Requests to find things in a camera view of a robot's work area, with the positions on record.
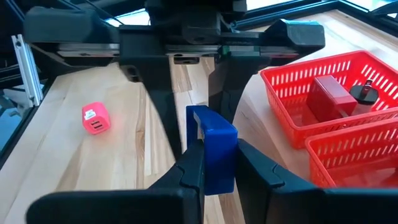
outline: red basket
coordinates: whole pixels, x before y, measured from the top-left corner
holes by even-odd
[[[305,100],[313,79],[322,75],[333,75],[348,91],[372,79],[379,99],[370,113],[319,123]],[[267,69],[261,77],[271,109],[296,149],[304,148],[304,141],[310,136],[398,115],[398,72],[365,51]]]
[[[310,179],[320,187],[398,187],[398,118],[310,137]]]

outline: basket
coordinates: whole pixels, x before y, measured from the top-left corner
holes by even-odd
[[[348,91],[372,79],[379,99],[369,113],[319,123],[305,101],[313,79],[322,75],[333,75]],[[304,148],[305,139],[316,134],[398,115],[398,72],[365,51],[267,69],[261,77],[271,109],[295,149]]]
[[[329,187],[398,187],[398,118],[306,140],[310,180]]]

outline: wooden surface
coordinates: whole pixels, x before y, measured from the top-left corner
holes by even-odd
[[[364,49],[398,68],[396,38],[337,11],[302,20],[316,20],[326,30],[326,47],[303,60]],[[172,67],[183,146],[185,106],[206,103],[213,68],[210,60]],[[81,107],[93,101],[105,103],[113,125],[98,136],[81,125]],[[234,125],[264,154],[308,177],[308,156],[287,144],[259,75],[248,83]],[[173,163],[145,90],[115,64],[58,77],[0,171],[0,223],[23,223],[30,203],[54,191],[146,188]],[[205,223],[244,223],[237,193],[207,197]]]

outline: blue block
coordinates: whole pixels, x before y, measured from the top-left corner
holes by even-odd
[[[187,145],[198,135],[205,145],[205,195],[233,192],[238,131],[207,106],[187,106]]]

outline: usb port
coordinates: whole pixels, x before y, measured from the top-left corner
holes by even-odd
[[[96,124],[98,124],[100,121],[93,121],[92,123],[91,123],[91,125],[96,125]]]
[[[98,125],[98,126],[95,126],[94,128],[95,128],[95,129],[98,129],[98,128],[102,128],[102,126],[103,126],[103,125],[100,124],[100,125]]]

